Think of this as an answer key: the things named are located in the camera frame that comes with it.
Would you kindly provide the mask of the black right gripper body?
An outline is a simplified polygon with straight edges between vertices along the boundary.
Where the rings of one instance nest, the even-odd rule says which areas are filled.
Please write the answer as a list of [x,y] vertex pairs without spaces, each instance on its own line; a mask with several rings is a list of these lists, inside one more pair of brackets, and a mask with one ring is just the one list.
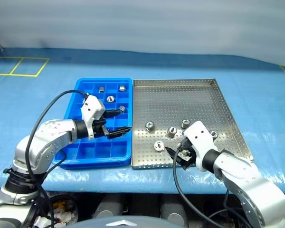
[[188,167],[190,166],[196,166],[196,153],[193,148],[189,148],[187,150],[182,150],[180,152],[180,158],[188,161]]

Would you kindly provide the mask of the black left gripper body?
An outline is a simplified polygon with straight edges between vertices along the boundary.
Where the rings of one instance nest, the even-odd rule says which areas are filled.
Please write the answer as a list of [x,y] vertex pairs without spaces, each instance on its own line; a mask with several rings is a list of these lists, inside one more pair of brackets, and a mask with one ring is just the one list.
[[107,136],[109,134],[108,129],[105,126],[106,119],[101,117],[99,120],[94,120],[92,123],[94,137]]

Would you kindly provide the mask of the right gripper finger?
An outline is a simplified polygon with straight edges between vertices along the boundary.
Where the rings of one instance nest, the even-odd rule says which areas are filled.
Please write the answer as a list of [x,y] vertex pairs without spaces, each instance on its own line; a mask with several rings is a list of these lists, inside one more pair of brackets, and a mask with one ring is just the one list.
[[176,151],[174,151],[172,148],[170,147],[165,147],[167,153],[169,154],[169,156],[171,157],[171,159],[175,158],[175,154],[177,154]]
[[187,170],[188,168],[188,161],[180,158],[180,157],[176,157],[174,159],[174,169],[176,169],[176,167],[180,166],[181,168],[183,168],[184,170]]

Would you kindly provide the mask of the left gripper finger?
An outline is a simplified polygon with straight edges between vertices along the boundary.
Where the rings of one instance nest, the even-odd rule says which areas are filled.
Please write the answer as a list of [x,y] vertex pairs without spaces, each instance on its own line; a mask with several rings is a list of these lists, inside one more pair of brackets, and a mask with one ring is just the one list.
[[122,127],[117,130],[114,130],[112,132],[109,132],[108,135],[106,136],[108,139],[113,139],[117,137],[121,137],[128,133],[132,128],[131,127]]
[[121,110],[106,110],[106,111],[104,111],[102,116],[104,118],[112,118],[112,117],[115,117],[117,115],[120,115],[121,113],[122,113]]

